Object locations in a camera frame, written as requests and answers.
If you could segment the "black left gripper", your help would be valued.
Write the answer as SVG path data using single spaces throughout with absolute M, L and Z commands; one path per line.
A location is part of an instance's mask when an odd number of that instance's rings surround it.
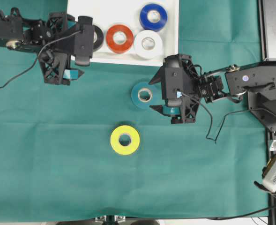
M 68 30 L 68 22 L 75 18 L 67 13 L 50 13 L 48 20 L 23 19 L 27 28 L 23 32 L 22 50 L 37 54 L 44 83 L 54 85 L 70 85 L 71 81 L 79 79 L 84 72 L 71 69 L 71 55 L 59 49 L 55 43 L 44 47 L 47 43 L 59 39 L 59 35 Z

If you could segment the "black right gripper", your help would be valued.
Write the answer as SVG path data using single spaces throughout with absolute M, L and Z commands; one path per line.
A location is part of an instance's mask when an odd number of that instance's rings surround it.
M 191 56 L 184 54 L 166 57 L 163 67 L 159 68 L 149 81 L 149 85 L 162 82 L 164 67 L 183 68 L 183 90 L 177 92 L 178 100 L 182 100 L 182 104 L 177 107 L 166 105 L 150 105 L 149 107 L 164 116 L 171 116 L 172 124 L 194 123 L 202 99 L 206 103 L 211 103 L 223 97 L 222 78 L 220 76 L 205 77 L 201 73 L 201 66 L 194 64 Z

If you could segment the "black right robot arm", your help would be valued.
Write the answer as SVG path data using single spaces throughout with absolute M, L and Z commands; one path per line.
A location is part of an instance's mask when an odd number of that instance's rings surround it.
M 164 105 L 151 108 L 171 118 L 172 124 L 194 123 L 199 102 L 228 99 L 240 103 L 247 94 L 256 106 L 249 106 L 257 118 L 267 123 L 276 119 L 276 61 L 245 66 L 230 65 L 204 73 L 202 67 L 185 54 L 164 58 L 149 85 L 161 84 Z

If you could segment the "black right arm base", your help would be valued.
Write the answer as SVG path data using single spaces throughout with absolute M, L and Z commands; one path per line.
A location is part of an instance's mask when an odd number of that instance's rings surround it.
M 248 98 L 248 108 L 266 129 L 276 132 L 276 100 L 255 95 Z

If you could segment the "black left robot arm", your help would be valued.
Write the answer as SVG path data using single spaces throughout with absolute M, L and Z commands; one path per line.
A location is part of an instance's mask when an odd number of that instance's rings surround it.
M 71 48 L 59 45 L 80 33 L 75 18 L 66 12 L 50 13 L 48 20 L 27 19 L 18 8 L 9 15 L 0 10 L 0 47 L 12 51 L 35 53 L 33 62 L 39 64 L 44 83 L 70 85 L 83 71 L 71 68 Z

